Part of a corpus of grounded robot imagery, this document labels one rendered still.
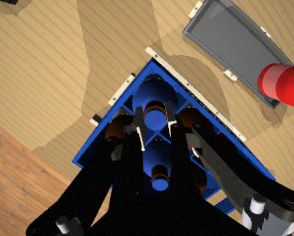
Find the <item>brown bottle with red cap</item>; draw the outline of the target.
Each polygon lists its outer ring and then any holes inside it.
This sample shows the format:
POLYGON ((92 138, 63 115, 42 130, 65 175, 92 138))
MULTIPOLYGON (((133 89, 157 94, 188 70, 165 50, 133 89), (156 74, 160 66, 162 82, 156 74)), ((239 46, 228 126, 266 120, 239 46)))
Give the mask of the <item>brown bottle with red cap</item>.
POLYGON ((232 142, 228 137, 226 137, 226 136, 223 134, 223 132, 221 132, 221 133, 219 134, 219 136, 220 136, 222 139, 224 139, 226 142, 228 142, 228 143, 230 144, 230 146, 232 146, 232 147, 238 152, 236 146, 233 144, 233 142, 232 142))

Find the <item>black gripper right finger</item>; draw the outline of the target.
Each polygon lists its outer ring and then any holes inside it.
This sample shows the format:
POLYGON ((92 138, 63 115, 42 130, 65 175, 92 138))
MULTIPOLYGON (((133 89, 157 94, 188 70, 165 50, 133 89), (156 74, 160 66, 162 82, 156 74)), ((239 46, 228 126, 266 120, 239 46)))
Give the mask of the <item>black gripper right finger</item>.
POLYGON ((246 228, 258 236, 292 236, 294 191, 264 176, 205 123, 177 123, 181 119, 171 101, 165 108, 171 139, 170 236, 205 236, 188 147, 242 215, 246 228))

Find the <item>grey rectangular tray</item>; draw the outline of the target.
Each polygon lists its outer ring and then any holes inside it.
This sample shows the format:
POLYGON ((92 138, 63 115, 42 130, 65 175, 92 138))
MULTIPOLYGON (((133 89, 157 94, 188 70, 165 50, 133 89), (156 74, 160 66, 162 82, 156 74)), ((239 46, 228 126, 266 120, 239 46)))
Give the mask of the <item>grey rectangular tray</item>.
POLYGON ((275 110, 281 103, 260 91, 258 79, 270 64, 294 64, 234 2, 205 0, 182 34, 231 71, 268 107, 275 110))

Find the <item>blue bottle with grey label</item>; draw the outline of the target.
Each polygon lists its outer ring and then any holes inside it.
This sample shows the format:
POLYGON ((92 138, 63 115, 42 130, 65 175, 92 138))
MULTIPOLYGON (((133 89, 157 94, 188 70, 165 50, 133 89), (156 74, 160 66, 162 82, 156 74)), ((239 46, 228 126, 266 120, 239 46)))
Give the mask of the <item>blue bottle with grey label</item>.
POLYGON ((174 115, 179 107, 177 93, 159 74, 150 74, 137 87, 132 108, 135 114, 136 107, 143 107, 145 125, 151 130, 159 130, 168 123, 165 102, 171 101, 174 115))

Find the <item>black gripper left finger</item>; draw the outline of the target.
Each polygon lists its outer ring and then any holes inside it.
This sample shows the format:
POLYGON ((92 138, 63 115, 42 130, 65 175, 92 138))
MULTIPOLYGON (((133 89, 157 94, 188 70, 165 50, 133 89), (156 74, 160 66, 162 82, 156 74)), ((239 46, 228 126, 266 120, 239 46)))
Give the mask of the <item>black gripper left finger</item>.
POLYGON ((137 236, 137 194, 145 194, 143 114, 143 107, 136 107, 134 123, 123 126, 124 141, 117 136, 104 140, 60 198, 27 227, 26 236, 82 236, 112 183, 101 236, 137 236))

